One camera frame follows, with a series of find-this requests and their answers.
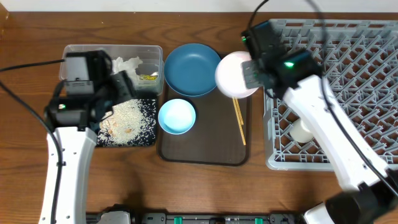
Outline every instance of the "wooden stick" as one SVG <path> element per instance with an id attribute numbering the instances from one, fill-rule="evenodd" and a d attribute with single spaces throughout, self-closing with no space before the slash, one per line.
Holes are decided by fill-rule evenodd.
<path id="1" fill-rule="evenodd" d="M 236 106 L 236 102 L 234 99 L 232 99 L 233 103 L 234 103 L 234 107 L 235 107 L 235 113 L 236 113 L 236 119 L 238 120 L 238 126 L 239 126 L 239 130 L 241 132 L 241 136 L 242 136 L 242 142 L 243 145 L 246 145 L 246 141 L 244 140 L 244 134 L 243 134 L 243 129 L 242 129 L 242 124 L 241 124 L 241 120 L 239 118 L 239 113 L 238 113 L 238 107 Z"/>
<path id="2" fill-rule="evenodd" d="M 243 118 L 242 118 L 242 112 L 241 108 L 239 107 L 239 101 L 237 98 L 233 98 L 236 102 L 236 107 L 238 108 L 238 113 L 239 113 L 239 119 L 241 120 L 241 124 L 243 125 Z"/>

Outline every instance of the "dark brown placemat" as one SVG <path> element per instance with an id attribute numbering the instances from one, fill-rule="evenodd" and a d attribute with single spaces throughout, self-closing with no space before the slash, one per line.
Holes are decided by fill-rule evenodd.
<path id="1" fill-rule="evenodd" d="M 157 152 L 167 161 L 239 166 L 249 157 L 250 99 L 239 100 L 243 117 L 243 145 L 231 98 L 217 88 L 202 97 L 186 97 L 167 87 L 165 102 L 180 98 L 189 101 L 197 113 L 192 129 L 173 135 L 160 130 Z"/>

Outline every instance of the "green strip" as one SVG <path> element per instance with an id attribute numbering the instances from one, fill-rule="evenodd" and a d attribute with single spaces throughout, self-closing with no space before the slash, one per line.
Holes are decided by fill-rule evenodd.
<path id="1" fill-rule="evenodd" d="M 174 224 L 182 224 L 182 217 L 174 217 Z"/>
<path id="2" fill-rule="evenodd" d="M 255 224 L 262 224 L 262 218 L 255 218 L 254 219 L 254 223 Z"/>

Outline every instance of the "green light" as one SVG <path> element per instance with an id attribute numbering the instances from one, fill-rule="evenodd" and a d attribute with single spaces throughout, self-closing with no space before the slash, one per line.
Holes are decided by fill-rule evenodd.
<path id="1" fill-rule="evenodd" d="M 285 64 L 286 67 L 288 67 L 288 68 L 293 68 L 293 66 L 294 66 L 294 63 L 292 63 L 292 62 L 285 62 L 284 64 Z"/>

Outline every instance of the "wooden table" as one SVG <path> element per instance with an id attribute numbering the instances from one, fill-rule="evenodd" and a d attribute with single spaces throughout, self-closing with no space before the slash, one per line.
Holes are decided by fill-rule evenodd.
<path id="1" fill-rule="evenodd" d="M 329 19 L 398 19 L 398 14 L 327 14 Z M 179 45 L 199 42 L 221 52 L 244 50 L 248 13 L 13 12 L 0 40 L 0 67 L 55 60 L 68 44 L 159 45 L 164 59 Z M 265 13 L 269 18 L 315 18 Z M 2 73 L 0 79 L 42 112 L 59 65 Z M 43 127 L 0 91 L 0 223 L 37 223 L 47 170 Z M 138 212 L 304 212 L 340 192 L 332 172 L 273 171 L 265 165 L 262 92 L 252 96 L 250 159 L 241 167 L 163 161 L 155 147 L 97 148 L 90 167 L 87 210 L 125 203 Z M 397 223 L 391 212 L 378 223 Z"/>

